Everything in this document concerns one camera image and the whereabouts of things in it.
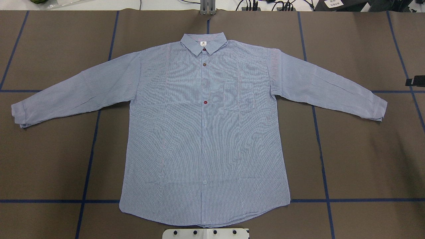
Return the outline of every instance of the metal stand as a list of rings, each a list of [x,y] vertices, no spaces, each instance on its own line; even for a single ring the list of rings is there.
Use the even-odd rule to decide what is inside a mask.
[[[201,15],[215,15],[215,0],[201,0]]]

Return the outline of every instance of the black clamp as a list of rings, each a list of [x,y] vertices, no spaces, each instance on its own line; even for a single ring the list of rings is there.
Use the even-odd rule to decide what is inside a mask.
[[[425,76],[415,76],[413,79],[407,79],[406,86],[425,87]]]

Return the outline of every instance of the label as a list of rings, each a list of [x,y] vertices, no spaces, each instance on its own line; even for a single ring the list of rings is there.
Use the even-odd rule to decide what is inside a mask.
[[[341,0],[326,0],[325,3],[330,9],[344,5]]]

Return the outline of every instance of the chest pocket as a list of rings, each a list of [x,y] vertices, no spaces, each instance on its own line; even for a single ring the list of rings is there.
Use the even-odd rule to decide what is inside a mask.
[[[224,109],[246,111],[255,107],[252,83],[225,83]]]

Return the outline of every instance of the green object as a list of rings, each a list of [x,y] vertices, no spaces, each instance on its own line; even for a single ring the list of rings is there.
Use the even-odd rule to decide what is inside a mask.
[[[35,4],[39,4],[39,3],[43,3],[47,0],[30,0],[31,2],[35,3]]]

